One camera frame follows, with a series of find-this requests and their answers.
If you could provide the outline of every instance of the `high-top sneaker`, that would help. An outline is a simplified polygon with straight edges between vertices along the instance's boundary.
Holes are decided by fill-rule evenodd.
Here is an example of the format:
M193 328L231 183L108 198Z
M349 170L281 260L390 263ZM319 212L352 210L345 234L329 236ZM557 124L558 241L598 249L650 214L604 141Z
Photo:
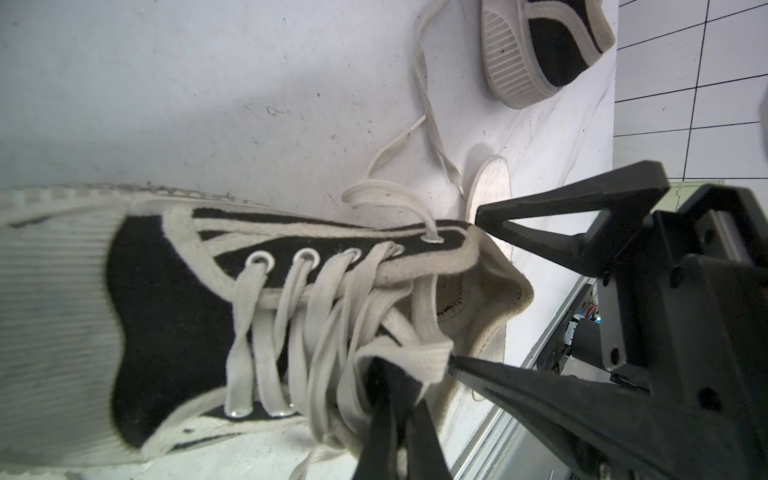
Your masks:
M413 198L369 181L352 204ZM428 386L439 425L477 356L532 299L479 228L374 230L182 190L0 193L0 464L145 462L305 422L359 453L366 369Z

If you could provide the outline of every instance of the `loose shoelace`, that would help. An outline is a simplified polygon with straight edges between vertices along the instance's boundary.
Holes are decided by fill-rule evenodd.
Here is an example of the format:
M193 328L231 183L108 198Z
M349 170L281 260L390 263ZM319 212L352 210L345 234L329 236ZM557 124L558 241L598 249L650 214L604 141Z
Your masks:
M343 200L354 207L396 205L413 210L426 225L422 240L442 242L429 210L399 185L368 180L349 188ZM227 357L224 411L232 417L252 412L255 379L258 399L271 416L298 412L308 419L318 443L359 451L370 421L363 378L371 358L399 366L425 387L442 381L453 342L437 325L437 277L374 287L379 264L403 251L401 245L383 241L349 272L362 256L359 249L330 257L302 303L307 279L320 258L313 249L301 249L293 257L276 311L259 306L274 259L268 252L253 252L234 282L235 339ZM412 297L411 319L394 307L407 296ZM377 335L380 326L389 335ZM277 368L286 342L287 386ZM304 478L309 464L321 454L312 450L292 478Z

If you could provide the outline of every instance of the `shoe heel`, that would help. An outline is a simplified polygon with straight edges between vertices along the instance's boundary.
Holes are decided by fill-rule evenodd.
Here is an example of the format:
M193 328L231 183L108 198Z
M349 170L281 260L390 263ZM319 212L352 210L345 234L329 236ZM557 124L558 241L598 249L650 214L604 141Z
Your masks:
M482 9L481 40L485 77L496 98L511 108L526 108L550 98L558 88L538 66L527 29L518 19L517 2L506 0L507 15Z

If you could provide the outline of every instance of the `white table surface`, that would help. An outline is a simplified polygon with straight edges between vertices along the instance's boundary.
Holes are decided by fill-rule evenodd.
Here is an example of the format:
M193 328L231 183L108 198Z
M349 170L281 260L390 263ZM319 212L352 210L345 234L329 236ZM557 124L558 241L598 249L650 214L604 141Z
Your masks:
M426 0L69 0L0 4L0 188L163 184L371 226L417 221L350 210L341 192L422 114L411 70ZM603 5L617 24L617 0ZM429 91L445 150L465 178L508 159L513 194L611 169L615 48L555 97L523 111L496 101L482 73L479 1L451 0L428 29ZM463 204L418 131L379 178L419 192L438 218ZM586 230L593 214L525 224ZM535 300L508 325L520 364L578 278L517 249ZM464 398L442 439L451 463L490 404ZM304 429L223 442L85 478L287 478ZM345 455L310 478L349 478Z

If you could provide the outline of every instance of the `eyelet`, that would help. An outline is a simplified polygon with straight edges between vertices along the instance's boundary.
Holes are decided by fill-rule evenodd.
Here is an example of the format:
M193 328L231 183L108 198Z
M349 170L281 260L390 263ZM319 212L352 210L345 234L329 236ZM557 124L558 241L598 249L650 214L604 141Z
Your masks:
M250 254L248 258L245 259L245 266L249 266L250 264L256 263L256 262L266 263L267 273L271 272L272 269L275 267L275 257L273 257L271 253L265 250L257 250L252 254Z
M406 248L399 243L395 243L395 246L392 248L392 250L393 252L389 255L390 258L402 255L402 253L406 251Z
M308 260L312 260L312 270L316 269L320 265L320 254L313 248L303 248L293 255L293 262L299 261L299 258L304 257Z
M426 243L443 243L443 242L445 242L445 238L440 237L440 236L438 236L437 238L429 238L427 236L427 233L424 233L421 236L421 240L422 240L422 242L426 242Z
M360 257L362 257L362 250L360 250L359 248L348 248L344 250L345 255L349 253L354 255L350 263L355 263L357 260L360 260Z

